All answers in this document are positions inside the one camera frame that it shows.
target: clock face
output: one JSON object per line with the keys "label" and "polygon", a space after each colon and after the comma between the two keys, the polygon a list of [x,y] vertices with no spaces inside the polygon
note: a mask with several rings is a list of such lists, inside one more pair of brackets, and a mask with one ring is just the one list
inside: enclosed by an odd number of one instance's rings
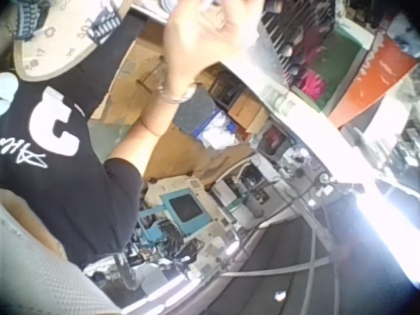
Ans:
{"label": "clock face", "polygon": [[15,41],[19,76],[27,81],[42,81],[81,62],[97,46],[87,32],[99,16],[110,14],[113,8],[124,17],[129,0],[52,0],[44,26],[29,41]]}

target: wrist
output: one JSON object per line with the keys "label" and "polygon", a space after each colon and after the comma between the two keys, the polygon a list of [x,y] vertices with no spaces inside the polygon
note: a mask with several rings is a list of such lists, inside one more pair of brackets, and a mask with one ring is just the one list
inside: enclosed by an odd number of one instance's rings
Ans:
{"label": "wrist", "polygon": [[195,77],[192,75],[175,75],[174,73],[168,72],[163,82],[163,88],[171,97],[181,98],[194,81]]}

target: bracelet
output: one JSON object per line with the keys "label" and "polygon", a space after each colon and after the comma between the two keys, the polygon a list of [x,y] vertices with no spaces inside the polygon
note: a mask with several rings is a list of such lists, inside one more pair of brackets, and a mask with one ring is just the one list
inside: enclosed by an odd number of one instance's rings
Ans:
{"label": "bracelet", "polygon": [[164,80],[162,80],[159,86],[157,87],[157,91],[159,93],[159,96],[162,98],[162,100],[168,104],[175,105],[175,104],[186,102],[187,100],[190,100],[194,96],[197,90],[197,83],[193,83],[188,86],[184,95],[182,95],[181,97],[174,97],[165,91],[163,82]]}

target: orange sign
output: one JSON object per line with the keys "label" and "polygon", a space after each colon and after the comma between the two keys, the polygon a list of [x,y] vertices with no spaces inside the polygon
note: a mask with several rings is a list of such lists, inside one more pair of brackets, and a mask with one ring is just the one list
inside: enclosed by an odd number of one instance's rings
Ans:
{"label": "orange sign", "polygon": [[389,89],[408,74],[417,60],[402,52],[379,30],[356,78],[328,117],[338,128],[374,105]]}

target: cardboard box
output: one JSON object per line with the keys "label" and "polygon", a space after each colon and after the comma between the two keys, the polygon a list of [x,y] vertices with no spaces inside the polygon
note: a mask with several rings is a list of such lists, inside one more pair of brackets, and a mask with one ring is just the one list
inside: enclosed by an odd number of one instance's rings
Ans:
{"label": "cardboard box", "polygon": [[247,133],[258,133],[270,114],[251,91],[245,90],[228,112]]}

